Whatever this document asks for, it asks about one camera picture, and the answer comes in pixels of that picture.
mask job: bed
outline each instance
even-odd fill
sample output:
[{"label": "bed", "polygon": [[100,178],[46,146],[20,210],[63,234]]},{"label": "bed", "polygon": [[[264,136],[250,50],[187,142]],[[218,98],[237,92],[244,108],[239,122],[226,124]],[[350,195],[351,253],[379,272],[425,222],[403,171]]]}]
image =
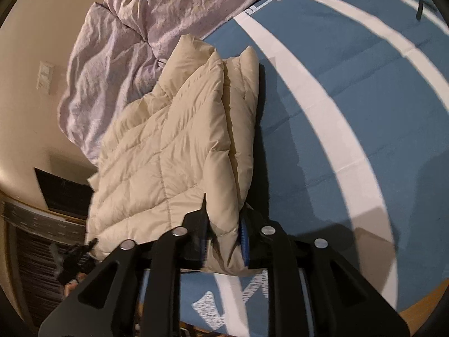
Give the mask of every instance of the bed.
[{"label": "bed", "polygon": [[[260,59],[248,204],[327,239],[398,311],[449,278],[449,29],[417,7],[259,0],[206,38]],[[183,274],[181,320],[267,336],[266,282]]]}]

